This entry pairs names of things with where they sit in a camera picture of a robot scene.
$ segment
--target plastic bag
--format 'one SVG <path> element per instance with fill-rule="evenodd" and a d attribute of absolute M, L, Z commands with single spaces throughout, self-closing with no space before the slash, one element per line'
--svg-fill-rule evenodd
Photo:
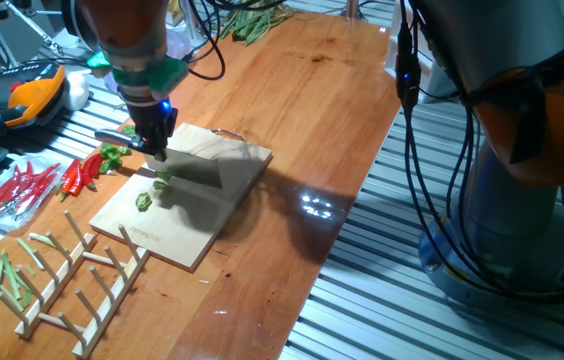
<path fill-rule="evenodd" d="M 0 230 L 9 232 L 31 220 L 66 166 L 42 157 L 23 156 L 0 175 Z"/>

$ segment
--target orange device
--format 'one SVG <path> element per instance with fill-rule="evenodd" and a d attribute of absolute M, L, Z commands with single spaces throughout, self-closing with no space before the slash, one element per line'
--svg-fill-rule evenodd
<path fill-rule="evenodd" d="M 62 106 L 65 70 L 36 62 L 0 73 L 0 135 L 7 129 L 46 124 Z"/>

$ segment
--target robotic arm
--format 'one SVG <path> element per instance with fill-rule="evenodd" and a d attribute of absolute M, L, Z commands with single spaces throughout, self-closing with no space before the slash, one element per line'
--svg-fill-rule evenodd
<path fill-rule="evenodd" d="M 166 56 L 167 0 L 77 0 L 95 33 L 101 54 L 89 60 L 96 76 L 109 71 L 135 122 L 135 137 L 97 131 L 101 141 L 128 146 L 166 160 L 177 109 L 169 94 L 186 77 L 185 62 Z"/>

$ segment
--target metal grating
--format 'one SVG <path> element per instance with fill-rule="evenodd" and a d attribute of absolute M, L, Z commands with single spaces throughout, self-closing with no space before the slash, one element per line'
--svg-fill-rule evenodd
<path fill-rule="evenodd" d="M 464 138 L 464 108 L 418 105 L 413 121 L 423 175 L 442 210 Z M 421 270 L 422 227 L 406 181 L 404 138 L 400 113 L 280 359 L 564 359 L 564 305 L 471 309 Z"/>

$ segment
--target wooden dowel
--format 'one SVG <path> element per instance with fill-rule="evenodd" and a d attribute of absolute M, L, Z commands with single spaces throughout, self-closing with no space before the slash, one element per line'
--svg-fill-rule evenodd
<path fill-rule="evenodd" d="M 80 239 L 82 246 L 84 246 L 84 248 L 86 249 L 86 246 L 87 246 L 86 239 L 84 239 L 84 235 L 82 234 L 82 231 L 80 231 L 78 224 L 76 224 L 75 220 L 73 220 L 73 216 L 71 216 L 71 213 L 69 212 L 69 210 L 64 210 L 64 216 L 66 216 L 66 219 L 69 221 L 69 224 L 71 224 L 71 227 L 73 228 L 73 231 L 75 232 L 75 235 L 78 236 L 78 239 Z"/>
<path fill-rule="evenodd" d="M 71 265 L 73 265 L 73 259 L 71 259 L 71 255 L 69 255 L 69 253 L 66 250 L 64 250 L 64 246 L 60 244 L 58 239 L 56 239 L 55 236 L 53 236 L 53 234 L 50 231 L 46 233 L 46 237 L 48 237 L 51 240 L 51 242 L 53 243 L 53 245 L 55 245 L 55 247 L 58 249 L 60 254 L 62 254 L 62 256 L 64 256 L 66 261 L 69 262 L 69 267 L 71 267 Z"/>
<path fill-rule="evenodd" d="M 49 263 L 46 262 L 46 260 L 44 260 L 44 258 L 42 257 L 42 254 L 40 254 L 38 249 L 33 249 L 33 255 L 35 255 L 35 257 L 38 259 L 38 261 L 40 261 L 40 263 L 42 263 L 42 266 L 44 266 L 44 269 L 46 269 L 46 272 L 49 273 L 49 275 L 51 275 L 55 284 L 56 285 L 59 284 L 60 278 L 58 278 L 58 274 L 56 274 L 55 270 L 53 270 L 51 265 L 49 265 Z"/>
<path fill-rule="evenodd" d="M 86 346 L 86 339 L 82 336 L 82 333 L 75 327 L 75 325 L 73 325 L 73 323 L 61 312 L 58 313 L 58 317 L 62 320 L 64 325 L 66 325 L 66 328 L 69 329 L 69 331 L 72 332 L 78 340 L 80 340 L 82 346 Z"/>
<path fill-rule="evenodd" d="M 11 299 L 9 299 L 8 296 L 6 296 L 6 294 L 4 294 L 2 291 L 0 291 L 0 300 L 2 300 L 4 305 L 6 305 L 11 310 L 11 312 L 13 312 L 15 316 L 17 316 L 24 323 L 24 327 L 29 326 L 29 319 L 24 316 L 22 311 L 20 311 L 20 309 L 15 306 L 13 301 L 11 301 Z"/>
<path fill-rule="evenodd" d="M 111 302 L 113 302 L 113 300 L 114 300 L 113 293 L 111 292 L 111 289 L 109 289 L 109 287 L 104 283 L 104 279 L 102 279 L 102 276 L 100 276 L 100 273 L 97 270 L 95 270 L 95 266 L 90 266 L 89 271 L 91 272 L 91 274 L 93 274 L 93 277 L 100 284 L 100 286 L 102 287 L 104 292 L 107 294 L 109 299 L 111 299 Z"/>
<path fill-rule="evenodd" d="M 104 265 L 115 266 L 113 265 L 113 261 L 111 261 L 111 259 L 105 256 L 96 255 L 86 251 L 82 253 L 82 256 L 84 256 L 85 259 L 97 261 Z M 122 265 L 122 267 L 126 267 L 126 263 L 120 262 L 120 265 Z"/>
<path fill-rule="evenodd" d="M 38 317 L 39 317 L 40 320 L 42 320 L 42 321 L 46 321 L 46 322 L 48 322 L 49 324 L 52 324 L 52 325 L 61 327 L 62 329 L 67 329 L 67 330 L 68 330 L 68 328 L 66 327 L 66 325 L 64 325 L 64 323 L 62 322 L 62 320 L 56 318 L 55 316 L 47 315 L 47 314 L 45 314 L 45 313 L 39 313 L 39 314 L 38 314 Z M 75 328 L 76 328 L 79 332 L 81 332 L 81 333 L 83 333 L 83 332 L 86 331 L 86 329 L 83 328 L 82 326 L 78 326 L 78 325 L 73 325 L 73 326 L 75 326 Z"/>
<path fill-rule="evenodd" d="M 120 273 L 120 276 L 122 276 L 122 279 L 124 280 L 124 282 L 129 280 L 129 278 L 126 276 L 126 273 L 124 272 L 124 268 L 122 267 L 122 265 L 120 265 L 120 262 L 115 257 L 115 254 L 113 254 L 113 251 L 111 250 L 111 248 L 108 247 L 108 246 L 105 246 L 104 251 L 106 252 L 107 255 L 109 255 L 109 258 L 111 258 L 111 261 L 113 261 L 113 265 L 115 265 L 115 268 Z"/>
<path fill-rule="evenodd" d="M 120 233 L 122 234 L 122 238 L 124 238 L 124 242 L 126 242 L 126 245 L 131 250 L 131 254 L 133 254 L 133 257 L 135 258 L 135 260 L 139 261 L 140 255 L 138 255 L 138 252 L 135 249 L 135 244 L 133 244 L 133 241 L 131 241 L 131 237 L 129 236 L 129 233 L 126 232 L 126 229 L 124 228 L 124 226 L 122 224 L 118 225 L 118 230 L 120 230 Z"/>
<path fill-rule="evenodd" d="M 102 318 L 100 317 L 100 314 L 98 314 L 98 312 L 95 310 L 93 305 L 91 305 L 91 302 L 89 302 L 89 299 L 87 299 L 86 296 L 84 296 L 84 294 L 82 293 L 82 291 L 80 289 L 75 290 L 75 295 L 77 295 L 78 298 L 80 299 L 80 301 L 82 301 L 82 304 L 84 304 L 84 307 L 87 310 L 89 310 L 89 312 L 91 313 L 91 316 L 93 316 L 93 318 L 95 319 L 95 322 L 98 325 L 100 325 L 100 323 L 102 322 Z"/>
<path fill-rule="evenodd" d="M 44 297 L 42 296 L 42 294 L 38 291 L 38 289 L 35 287 L 35 285 L 33 285 L 33 283 L 31 282 L 31 280 L 29 280 L 28 277 L 26 277 L 26 274 L 24 274 L 24 271 L 22 271 L 22 268 L 20 268 L 18 266 L 17 269 L 15 269 L 15 273 L 18 274 L 18 276 L 20 277 L 20 279 L 22 279 L 22 281 L 24 281 L 24 283 L 26 284 L 26 286 L 29 287 L 29 290 L 31 290 L 31 294 L 35 295 L 36 298 L 38 298 L 38 300 L 40 300 L 40 307 L 42 307 L 42 304 L 44 304 Z"/>

